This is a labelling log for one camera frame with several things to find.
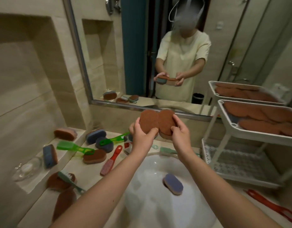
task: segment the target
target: red plastic handle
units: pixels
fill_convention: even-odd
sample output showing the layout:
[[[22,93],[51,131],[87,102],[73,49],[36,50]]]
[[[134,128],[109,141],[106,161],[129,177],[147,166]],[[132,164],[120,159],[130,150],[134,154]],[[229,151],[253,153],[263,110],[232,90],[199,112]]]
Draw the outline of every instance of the red plastic handle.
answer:
[[[113,156],[110,158],[112,161],[115,161],[118,155],[121,153],[123,147],[121,145],[118,145],[117,148],[115,149]]]
[[[249,196],[251,196],[253,199],[256,199],[258,202],[260,202],[263,205],[267,206],[268,208],[276,211],[277,213],[279,213],[280,215],[285,217],[288,221],[292,222],[292,211],[291,210],[289,210],[285,207],[282,207],[282,206],[278,206],[278,205],[270,202],[265,197],[260,195],[257,191],[249,189],[246,191],[246,193]]]

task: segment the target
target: forearm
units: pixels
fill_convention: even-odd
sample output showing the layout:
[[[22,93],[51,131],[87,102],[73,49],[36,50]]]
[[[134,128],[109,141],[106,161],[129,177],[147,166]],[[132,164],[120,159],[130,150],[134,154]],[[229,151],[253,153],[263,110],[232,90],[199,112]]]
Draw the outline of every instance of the forearm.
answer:
[[[193,152],[189,152],[182,161],[223,227],[280,228]]]
[[[80,197],[51,228],[103,227],[144,158],[143,152],[133,151]]]
[[[185,79],[196,76],[199,73],[201,73],[203,68],[204,68],[204,65],[205,65],[204,59],[199,59],[199,60],[195,61],[195,64],[193,67],[191,67],[187,71],[184,71]]]
[[[161,59],[161,58],[156,59],[155,69],[157,70],[158,73],[161,73],[161,72],[166,73],[166,70],[164,68],[164,60],[163,59]]]

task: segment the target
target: mirror frame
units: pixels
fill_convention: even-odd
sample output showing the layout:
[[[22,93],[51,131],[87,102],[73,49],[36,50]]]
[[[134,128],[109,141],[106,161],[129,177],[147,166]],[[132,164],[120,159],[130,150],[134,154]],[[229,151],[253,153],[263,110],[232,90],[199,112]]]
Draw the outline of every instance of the mirror frame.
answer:
[[[73,12],[73,8],[72,8],[71,0],[63,0],[63,3],[64,3],[64,7],[65,7],[65,11],[66,11],[66,15],[67,15],[68,24],[69,24],[69,28],[71,31],[74,47],[76,50],[76,55],[77,55],[78,62],[80,65],[80,70],[81,70],[81,73],[83,74],[82,77],[83,77],[84,87],[85,87],[85,91],[86,91],[86,95],[87,95],[89,104],[112,107],[112,108],[128,109],[128,110],[134,110],[134,111],[144,111],[146,109],[149,109],[147,107],[142,107],[142,106],[126,105],[126,104],[120,104],[120,103],[116,103],[116,102],[109,102],[109,101],[102,101],[102,100],[93,99],[91,86],[90,86],[88,73],[87,73],[87,68],[86,68],[86,64],[85,64],[85,60],[84,60],[84,56],[83,56],[83,51],[82,51],[82,47],[81,47],[81,43],[80,43],[80,38],[79,38],[79,34],[77,31],[77,27],[76,27],[76,21],[75,21],[75,17],[74,17],[74,12]],[[186,119],[198,120],[198,121],[204,121],[204,122],[210,122],[210,120],[212,119],[211,116],[207,116],[207,115],[190,114],[190,113],[183,113],[183,112],[175,112],[175,114],[179,118],[186,118]],[[220,118],[217,118],[216,122],[222,123],[222,120]]]

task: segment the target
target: white sink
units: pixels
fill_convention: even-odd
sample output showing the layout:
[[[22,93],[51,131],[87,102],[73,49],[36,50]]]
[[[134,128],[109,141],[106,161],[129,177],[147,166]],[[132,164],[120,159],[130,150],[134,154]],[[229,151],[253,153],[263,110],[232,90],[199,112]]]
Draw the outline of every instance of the white sink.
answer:
[[[182,182],[182,195],[163,185],[167,173]],[[146,157],[125,191],[125,205],[130,220],[145,228],[209,228],[216,221],[188,170],[173,157]]]

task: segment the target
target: black trash can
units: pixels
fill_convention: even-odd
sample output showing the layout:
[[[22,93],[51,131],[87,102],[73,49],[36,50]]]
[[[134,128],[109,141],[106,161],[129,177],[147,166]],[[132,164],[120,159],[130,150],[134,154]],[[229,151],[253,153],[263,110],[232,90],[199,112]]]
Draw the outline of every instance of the black trash can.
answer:
[[[193,104],[202,104],[204,99],[204,95],[203,94],[199,94],[199,93],[194,93],[193,94],[193,98],[191,100],[191,103]]]

